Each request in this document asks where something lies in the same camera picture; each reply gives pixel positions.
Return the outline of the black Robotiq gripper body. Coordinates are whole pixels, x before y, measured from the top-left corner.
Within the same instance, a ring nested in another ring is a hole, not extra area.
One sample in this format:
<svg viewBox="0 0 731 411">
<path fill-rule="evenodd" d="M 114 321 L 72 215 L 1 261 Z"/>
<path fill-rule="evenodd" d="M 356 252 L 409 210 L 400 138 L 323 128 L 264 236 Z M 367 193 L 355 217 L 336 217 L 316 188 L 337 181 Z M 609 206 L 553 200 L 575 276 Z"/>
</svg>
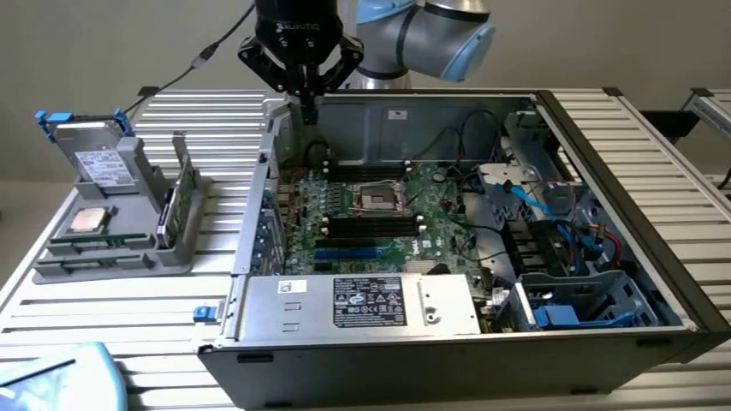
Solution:
<svg viewBox="0 0 731 411">
<path fill-rule="evenodd" d="M 337 46 L 337 2 L 256 0 L 256 38 L 284 65 L 321 65 Z"/>
</svg>

